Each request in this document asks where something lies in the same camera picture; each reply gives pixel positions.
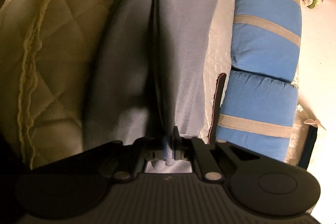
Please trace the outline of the grey-blue sweatpants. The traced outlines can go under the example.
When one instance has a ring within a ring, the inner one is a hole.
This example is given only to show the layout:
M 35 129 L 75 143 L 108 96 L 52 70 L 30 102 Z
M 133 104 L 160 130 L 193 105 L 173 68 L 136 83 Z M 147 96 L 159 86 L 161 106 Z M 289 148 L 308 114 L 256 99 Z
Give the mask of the grey-blue sweatpants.
M 84 149 L 141 137 L 198 136 L 203 70 L 218 0 L 114 0 L 89 65 Z

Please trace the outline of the right blue striped pillow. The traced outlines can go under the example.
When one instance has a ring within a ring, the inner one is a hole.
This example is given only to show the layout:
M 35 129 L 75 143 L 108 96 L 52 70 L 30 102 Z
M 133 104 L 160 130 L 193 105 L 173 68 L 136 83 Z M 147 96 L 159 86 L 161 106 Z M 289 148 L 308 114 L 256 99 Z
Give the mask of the right blue striped pillow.
M 297 98 L 298 89 L 292 84 L 231 71 L 220 107 L 216 140 L 284 161 Z

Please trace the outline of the blue striped pillow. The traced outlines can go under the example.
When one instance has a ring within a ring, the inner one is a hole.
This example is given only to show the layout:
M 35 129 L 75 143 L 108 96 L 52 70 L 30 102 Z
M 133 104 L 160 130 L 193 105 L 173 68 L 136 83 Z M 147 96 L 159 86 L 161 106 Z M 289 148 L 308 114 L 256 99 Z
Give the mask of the blue striped pillow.
M 291 83 L 301 30 L 300 0 L 235 0 L 232 66 Z
M 231 71 L 220 107 L 216 140 L 284 161 L 297 98 L 298 89 L 292 84 Z

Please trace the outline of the left blue striped pillow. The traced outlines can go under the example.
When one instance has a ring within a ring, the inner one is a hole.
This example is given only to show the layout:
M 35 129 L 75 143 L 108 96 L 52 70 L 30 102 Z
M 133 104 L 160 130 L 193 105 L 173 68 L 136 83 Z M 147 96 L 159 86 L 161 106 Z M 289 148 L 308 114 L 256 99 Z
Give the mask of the left blue striped pillow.
M 235 0 L 232 66 L 291 83 L 301 30 L 300 0 Z

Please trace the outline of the navy blue folded cloth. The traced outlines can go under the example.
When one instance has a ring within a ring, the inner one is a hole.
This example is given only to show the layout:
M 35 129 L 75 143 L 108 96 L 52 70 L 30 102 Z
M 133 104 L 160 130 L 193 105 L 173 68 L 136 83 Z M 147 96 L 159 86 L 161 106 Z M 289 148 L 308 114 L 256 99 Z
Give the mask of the navy blue folded cloth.
M 309 166 L 311 154 L 313 152 L 313 148 L 317 140 L 317 132 L 318 128 L 312 125 L 309 126 L 309 131 L 307 134 L 305 145 L 303 147 L 302 155 L 298 163 L 298 166 L 300 168 L 307 169 Z

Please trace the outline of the grey quilted bedspread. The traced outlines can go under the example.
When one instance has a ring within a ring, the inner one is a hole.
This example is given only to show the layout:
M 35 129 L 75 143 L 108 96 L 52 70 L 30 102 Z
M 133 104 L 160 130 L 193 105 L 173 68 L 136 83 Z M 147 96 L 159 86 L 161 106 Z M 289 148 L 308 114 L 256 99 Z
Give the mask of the grey quilted bedspread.
M 1 133 L 37 168 L 86 151 L 89 65 L 114 0 L 5 0 L 1 7 Z M 234 0 L 218 0 L 203 70 L 207 138 L 217 77 L 231 65 Z

